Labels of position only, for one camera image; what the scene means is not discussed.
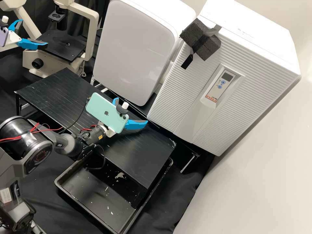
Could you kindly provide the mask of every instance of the purple smartphone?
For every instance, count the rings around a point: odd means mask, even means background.
[[[6,27],[0,28],[0,46],[4,47],[7,42],[7,36],[9,35],[9,30]]]

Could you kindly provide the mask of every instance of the display screen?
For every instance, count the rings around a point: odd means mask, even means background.
[[[225,72],[225,73],[223,74],[222,78],[225,79],[226,81],[229,81],[229,82],[230,82],[231,79],[233,78],[233,76],[231,76],[230,74],[228,74],[228,73]]]

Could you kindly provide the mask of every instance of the grooved panel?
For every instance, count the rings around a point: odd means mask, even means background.
[[[206,61],[194,55],[184,70],[181,64],[190,52],[184,43],[160,90],[148,118],[175,132],[204,86],[211,82],[220,63],[245,76],[243,82],[214,111],[193,136],[192,143],[220,156],[299,75],[219,35],[221,48]]]

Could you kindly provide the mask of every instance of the white debris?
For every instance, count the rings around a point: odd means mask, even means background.
[[[122,173],[122,172],[118,173],[118,175],[115,176],[115,179],[118,179],[118,178],[124,179],[124,173]]]

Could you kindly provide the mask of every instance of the white appliance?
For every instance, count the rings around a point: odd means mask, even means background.
[[[143,106],[196,18],[180,0],[113,0],[105,18],[93,76]]]
[[[148,119],[220,156],[301,75],[289,31],[232,0],[208,0],[198,17],[222,26],[206,61],[184,43]]]

